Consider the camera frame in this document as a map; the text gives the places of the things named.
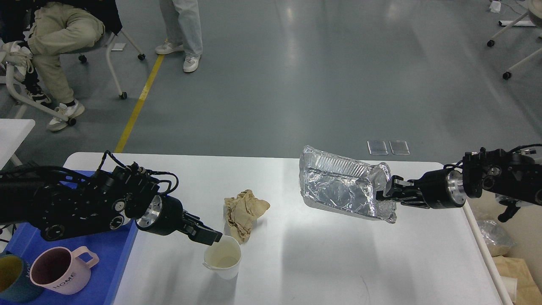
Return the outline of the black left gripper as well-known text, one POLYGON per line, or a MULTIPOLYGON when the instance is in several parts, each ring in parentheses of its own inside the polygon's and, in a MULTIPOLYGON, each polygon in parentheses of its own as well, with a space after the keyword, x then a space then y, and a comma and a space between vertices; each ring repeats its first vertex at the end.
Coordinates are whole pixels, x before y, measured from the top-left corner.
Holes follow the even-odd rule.
POLYGON ((175 230, 191 241, 208 246, 218 243, 223 233, 206 226, 200 217, 184 211, 179 199, 155 195, 144 213, 144 231, 166 236, 175 230))

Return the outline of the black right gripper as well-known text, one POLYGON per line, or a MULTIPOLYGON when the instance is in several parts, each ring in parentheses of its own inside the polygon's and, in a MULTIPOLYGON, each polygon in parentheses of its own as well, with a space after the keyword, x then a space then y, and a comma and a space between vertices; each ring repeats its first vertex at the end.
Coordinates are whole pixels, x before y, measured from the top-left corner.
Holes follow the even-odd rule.
POLYGON ((377 191, 376 199, 423 209, 463 207, 466 203, 462 174, 454 169, 426 172, 417 180, 405 181, 401 176, 392 175, 387 182, 387 194, 377 191))

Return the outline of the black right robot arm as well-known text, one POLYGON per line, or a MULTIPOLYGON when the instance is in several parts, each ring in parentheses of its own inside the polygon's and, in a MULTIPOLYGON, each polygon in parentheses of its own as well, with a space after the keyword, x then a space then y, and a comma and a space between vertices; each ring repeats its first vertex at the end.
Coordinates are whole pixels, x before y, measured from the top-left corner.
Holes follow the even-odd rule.
POLYGON ((462 160, 442 169, 426 172, 421 178, 404 180, 393 175, 376 199, 424 209, 460 208, 483 191, 496 195, 505 206, 498 216, 507 222, 525 205, 541 205, 542 168, 532 155, 541 144, 528 144, 511 150, 466 152, 462 160))

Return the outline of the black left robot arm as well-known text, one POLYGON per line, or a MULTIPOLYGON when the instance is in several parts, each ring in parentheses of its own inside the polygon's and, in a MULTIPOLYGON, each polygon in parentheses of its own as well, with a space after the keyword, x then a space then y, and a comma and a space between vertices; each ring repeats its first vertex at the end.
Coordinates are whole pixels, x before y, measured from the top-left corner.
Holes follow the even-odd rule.
POLYGON ((28 223, 45 241, 117 230, 134 221, 139 230, 213 245, 222 233, 187 212, 171 193, 172 172, 136 162, 126 165, 105 151, 90 176, 60 166, 18 166, 1 172, 1 224, 28 223))

